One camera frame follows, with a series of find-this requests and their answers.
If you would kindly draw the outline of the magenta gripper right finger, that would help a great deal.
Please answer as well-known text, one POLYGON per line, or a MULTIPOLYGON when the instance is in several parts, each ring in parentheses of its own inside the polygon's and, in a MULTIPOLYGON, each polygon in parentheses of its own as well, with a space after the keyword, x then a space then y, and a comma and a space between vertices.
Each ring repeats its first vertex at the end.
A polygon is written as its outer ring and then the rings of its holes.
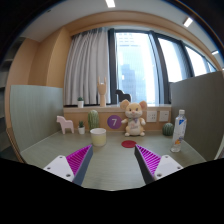
POLYGON ((182 166, 169 155, 160 156, 138 144, 135 145, 134 154, 146 184, 182 169, 182 166))

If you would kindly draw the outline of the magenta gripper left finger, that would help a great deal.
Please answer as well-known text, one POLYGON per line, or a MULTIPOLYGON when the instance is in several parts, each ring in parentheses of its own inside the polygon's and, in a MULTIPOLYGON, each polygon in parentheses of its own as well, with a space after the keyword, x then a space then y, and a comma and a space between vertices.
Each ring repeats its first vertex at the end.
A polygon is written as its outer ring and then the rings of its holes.
POLYGON ((81 186, 92 155, 93 147, 88 145, 68 156, 59 155, 44 170, 81 186))

